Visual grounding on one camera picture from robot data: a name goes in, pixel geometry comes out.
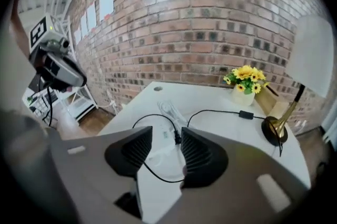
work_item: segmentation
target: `white paper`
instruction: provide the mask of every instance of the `white paper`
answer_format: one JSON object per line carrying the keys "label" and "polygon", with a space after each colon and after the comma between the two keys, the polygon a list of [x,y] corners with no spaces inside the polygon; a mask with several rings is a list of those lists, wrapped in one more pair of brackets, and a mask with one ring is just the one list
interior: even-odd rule
{"label": "white paper", "polygon": [[95,2],[93,2],[88,9],[86,10],[86,15],[88,17],[88,27],[89,32],[94,29],[97,25],[96,22],[96,9],[95,9]]}
{"label": "white paper", "polygon": [[86,26],[86,12],[81,17],[81,31],[82,37],[85,37],[88,34],[88,27]]}
{"label": "white paper", "polygon": [[114,12],[114,0],[100,0],[100,21]]}
{"label": "white paper", "polygon": [[77,45],[82,39],[80,27],[78,27],[78,29],[74,32],[74,36],[75,36],[75,41],[76,41],[76,45]]}

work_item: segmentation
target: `sunflower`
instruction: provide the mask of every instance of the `sunflower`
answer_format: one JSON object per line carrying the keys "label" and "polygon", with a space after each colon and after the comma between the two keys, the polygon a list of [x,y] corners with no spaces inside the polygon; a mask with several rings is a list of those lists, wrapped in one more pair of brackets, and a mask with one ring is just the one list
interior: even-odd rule
{"label": "sunflower", "polygon": [[238,90],[239,92],[243,92],[243,91],[245,90],[245,87],[244,87],[243,85],[241,85],[241,84],[237,84],[237,85],[236,85],[236,88],[237,88],[237,90]]}
{"label": "sunflower", "polygon": [[252,86],[252,92],[258,94],[261,91],[261,85],[259,83],[254,83]]}
{"label": "sunflower", "polygon": [[225,77],[223,78],[223,80],[224,80],[227,84],[231,84],[231,80],[230,80],[230,78],[228,78],[227,76],[225,76]]}
{"label": "sunflower", "polygon": [[260,80],[265,80],[265,76],[262,70],[257,71],[257,76],[259,77]]}
{"label": "sunflower", "polygon": [[251,75],[252,82],[256,83],[258,79],[259,79],[259,74],[255,71],[253,71],[252,75]]}
{"label": "sunflower", "polygon": [[252,75],[252,72],[253,72],[253,69],[248,65],[245,65],[245,66],[233,71],[235,77],[237,79],[240,79],[240,80],[244,80],[244,79],[250,77],[250,75]]}

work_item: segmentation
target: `black cable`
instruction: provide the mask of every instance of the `black cable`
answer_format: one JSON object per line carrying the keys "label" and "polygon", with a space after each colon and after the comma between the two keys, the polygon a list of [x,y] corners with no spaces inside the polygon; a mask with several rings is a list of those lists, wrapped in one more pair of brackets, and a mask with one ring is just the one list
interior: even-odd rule
{"label": "black cable", "polygon": [[145,165],[145,167],[147,167],[147,169],[150,171],[150,173],[152,173],[154,176],[156,176],[159,180],[162,180],[166,183],[179,183],[179,182],[183,182],[185,180],[185,179],[182,179],[182,180],[179,180],[179,181],[167,181],[163,178],[160,178],[158,175],[156,175],[145,162],[144,162],[144,165]]}
{"label": "black cable", "polygon": [[49,124],[48,126],[51,126],[52,125],[52,119],[53,119],[53,104],[52,104],[52,96],[51,96],[51,93],[49,91],[49,86],[47,87],[47,94],[48,94],[48,98],[49,98],[49,106],[50,106],[50,120],[49,120]]}
{"label": "black cable", "polygon": [[265,118],[264,117],[259,117],[259,116],[253,116],[254,118],[259,118],[259,119],[262,119],[264,120]]}
{"label": "black cable", "polygon": [[38,91],[41,91],[41,76],[42,74],[40,74],[40,78],[38,78]]}
{"label": "black cable", "polygon": [[192,119],[194,116],[196,116],[197,114],[201,113],[201,112],[223,112],[223,113],[236,113],[236,114],[239,114],[238,112],[231,112],[231,111],[201,110],[201,111],[198,111],[197,113],[195,113],[194,115],[192,115],[192,116],[190,117],[189,122],[187,123],[187,127],[189,127],[191,119]]}
{"label": "black cable", "polygon": [[166,117],[166,116],[164,116],[164,115],[162,115],[162,114],[156,114],[156,113],[148,114],[148,115],[146,115],[146,116],[143,116],[142,118],[139,118],[139,119],[133,124],[133,127],[132,127],[132,128],[134,128],[135,125],[136,125],[141,119],[143,119],[143,118],[145,118],[145,117],[148,117],[148,116],[153,116],[153,115],[157,115],[157,116],[161,116],[161,117],[165,117],[166,119],[169,119],[169,121],[172,123],[172,125],[173,125],[173,127],[174,127],[174,130],[175,130],[175,131],[177,130],[177,129],[175,128],[175,125],[173,124],[173,122],[172,122],[172,120],[171,120],[170,118],[168,118],[168,117]]}
{"label": "black cable", "polygon": [[135,125],[136,125],[141,119],[143,119],[143,118],[145,118],[145,117],[148,117],[148,116],[153,116],[153,115],[157,115],[157,116],[164,117],[164,118],[168,119],[168,120],[172,123],[172,126],[174,127],[174,141],[175,141],[175,144],[176,144],[176,145],[177,145],[177,144],[181,144],[181,137],[180,137],[180,135],[179,135],[179,133],[178,133],[178,130],[177,130],[177,128],[175,127],[174,123],[172,122],[172,120],[171,120],[170,118],[168,118],[168,117],[166,117],[166,116],[164,116],[164,115],[162,115],[162,114],[153,113],[153,114],[148,114],[148,115],[146,115],[146,116],[143,116],[142,118],[139,118],[139,119],[134,123],[134,125],[133,125],[132,128],[134,128]]}
{"label": "black cable", "polygon": [[[154,115],[164,117],[164,118],[168,119],[168,120],[172,123],[173,128],[174,128],[174,141],[175,141],[175,144],[180,144],[180,143],[181,143],[181,137],[180,137],[179,134],[178,134],[177,128],[175,127],[174,123],[172,122],[172,120],[171,120],[170,118],[168,118],[168,117],[166,117],[166,116],[164,116],[164,115],[162,115],[162,114],[156,114],[156,113],[153,113],[153,114],[148,114],[148,115],[146,115],[146,116],[143,116],[143,117],[139,118],[139,119],[133,124],[132,128],[134,128],[135,125],[136,125],[141,119],[143,119],[143,118],[145,118],[145,117],[148,117],[148,116],[154,116]],[[167,180],[165,180],[165,179],[159,177],[158,175],[156,175],[156,174],[154,173],[154,171],[152,171],[152,170],[150,169],[150,167],[149,167],[145,162],[144,162],[144,166],[149,170],[150,173],[152,173],[152,174],[153,174],[154,176],[156,176],[159,180],[162,180],[162,181],[165,182],[165,183],[179,183],[179,182],[183,182],[183,181],[184,181],[184,179],[179,180],[179,181],[167,181]]]}
{"label": "black cable", "polygon": [[[273,128],[274,133],[277,133],[277,131],[274,128],[273,124],[267,118],[265,118],[265,120],[267,120],[268,123],[269,123],[269,126],[271,126]],[[283,151],[283,143],[281,142],[281,138],[278,135],[275,135],[275,136],[277,138],[277,142],[279,143],[279,151],[280,151],[280,157],[281,157],[282,151]]]}

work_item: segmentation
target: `flower vase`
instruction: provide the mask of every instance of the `flower vase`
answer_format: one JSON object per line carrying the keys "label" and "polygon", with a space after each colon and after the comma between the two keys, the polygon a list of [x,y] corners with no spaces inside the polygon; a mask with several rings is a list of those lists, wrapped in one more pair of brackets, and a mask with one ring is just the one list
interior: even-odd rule
{"label": "flower vase", "polygon": [[233,102],[243,105],[250,106],[254,101],[255,93],[245,94],[244,92],[240,92],[236,86],[232,91],[232,100]]}

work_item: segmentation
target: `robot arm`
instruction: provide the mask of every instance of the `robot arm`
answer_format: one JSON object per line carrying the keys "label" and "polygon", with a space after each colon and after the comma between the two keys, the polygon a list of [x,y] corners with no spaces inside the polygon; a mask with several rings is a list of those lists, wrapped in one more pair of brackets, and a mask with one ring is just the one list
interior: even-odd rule
{"label": "robot arm", "polygon": [[45,86],[64,92],[69,86],[84,86],[86,76],[69,56],[69,41],[58,19],[46,14],[29,34],[29,61]]}

